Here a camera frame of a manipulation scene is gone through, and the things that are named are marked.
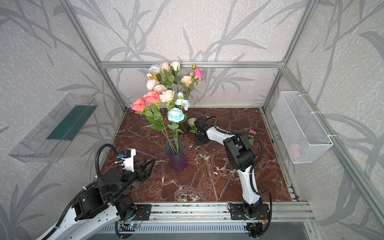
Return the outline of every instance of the red marble tabletop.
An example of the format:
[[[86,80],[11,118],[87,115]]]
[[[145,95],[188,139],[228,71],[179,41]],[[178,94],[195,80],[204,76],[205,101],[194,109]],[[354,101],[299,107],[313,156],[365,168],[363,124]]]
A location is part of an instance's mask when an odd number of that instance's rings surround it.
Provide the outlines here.
[[[189,118],[218,116],[218,126],[229,131],[256,131],[265,144],[264,156],[255,167],[257,188],[259,192],[269,189],[273,201],[291,201],[258,108],[190,108],[187,114]],[[144,116],[128,110],[113,144],[118,152],[135,148],[135,159],[156,159],[149,180],[144,183],[136,182],[133,186],[131,197],[135,202],[242,200],[239,176],[236,170],[231,168],[222,145],[210,142],[200,148],[194,144],[192,133],[179,136],[179,140],[184,143],[188,166],[182,172],[175,172],[164,152],[166,138],[161,131],[152,130],[149,125]],[[253,148],[258,156],[261,146],[256,139]],[[113,168],[115,160],[116,157],[110,151],[101,173]],[[263,201],[269,199],[268,195],[262,198]]]

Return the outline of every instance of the pale blue rose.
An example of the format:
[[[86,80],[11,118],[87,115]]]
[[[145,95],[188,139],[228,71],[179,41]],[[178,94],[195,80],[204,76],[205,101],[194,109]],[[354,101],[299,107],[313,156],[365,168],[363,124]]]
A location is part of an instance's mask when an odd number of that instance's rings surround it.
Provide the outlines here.
[[[175,101],[175,105],[183,106],[184,110],[188,110],[188,108],[191,106],[188,100],[180,98]]]
[[[158,74],[158,73],[160,73],[160,70],[161,70],[161,66],[160,66],[160,64],[153,64],[153,65],[151,65],[149,68],[148,68],[148,70],[151,72],[154,72],[155,73],[155,75],[156,74]]]
[[[184,113],[179,108],[172,108],[168,111],[168,120],[173,122],[181,122],[184,119]]]

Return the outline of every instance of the white mesh basket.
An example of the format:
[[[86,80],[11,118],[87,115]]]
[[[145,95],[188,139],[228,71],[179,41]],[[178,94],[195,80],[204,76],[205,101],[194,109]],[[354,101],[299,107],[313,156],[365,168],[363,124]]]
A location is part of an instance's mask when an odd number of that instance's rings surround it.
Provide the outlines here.
[[[281,92],[272,116],[293,163],[314,162],[333,146],[329,135],[297,91]]]

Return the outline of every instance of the wall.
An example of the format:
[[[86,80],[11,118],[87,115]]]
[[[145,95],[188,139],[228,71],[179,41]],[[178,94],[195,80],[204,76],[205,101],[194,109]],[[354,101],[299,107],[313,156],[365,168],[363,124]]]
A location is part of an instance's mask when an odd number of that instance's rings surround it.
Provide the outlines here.
[[[94,175],[123,111],[56,1],[0,3],[0,238],[35,239]],[[94,96],[93,115],[57,163],[8,156],[68,94]]]
[[[281,61],[307,4],[307,0],[70,2],[103,61]],[[109,69],[128,105],[146,94],[142,72],[147,70]],[[203,69],[204,80],[192,94],[192,105],[261,106],[276,72]]]
[[[320,1],[288,68],[372,184],[384,196],[384,1]],[[292,90],[283,78],[280,91]],[[384,239],[384,230],[332,150],[293,165],[278,145],[301,200],[310,202],[325,239]]]

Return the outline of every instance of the vase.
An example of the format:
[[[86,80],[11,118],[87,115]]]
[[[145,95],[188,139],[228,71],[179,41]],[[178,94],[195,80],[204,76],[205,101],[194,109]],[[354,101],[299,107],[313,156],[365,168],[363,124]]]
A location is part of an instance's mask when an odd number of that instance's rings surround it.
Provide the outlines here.
[[[175,140],[171,139],[170,142],[176,149]],[[176,153],[171,149],[169,142],[167,142],[164,146],[164,151],[169,157],[170,167],[172,168],[172,170],[174,170],[175,172],[182,172],[187,168],[188,161],[187,157],[184,154],[183,142],[180,140],[178,140],[177,142],[179,145],[179,153]]]
[[[179,132],[179,135],[187,134],[189,132],[190,126],[188,125],[188,121],[179,122],[179,129],[183,132]]]

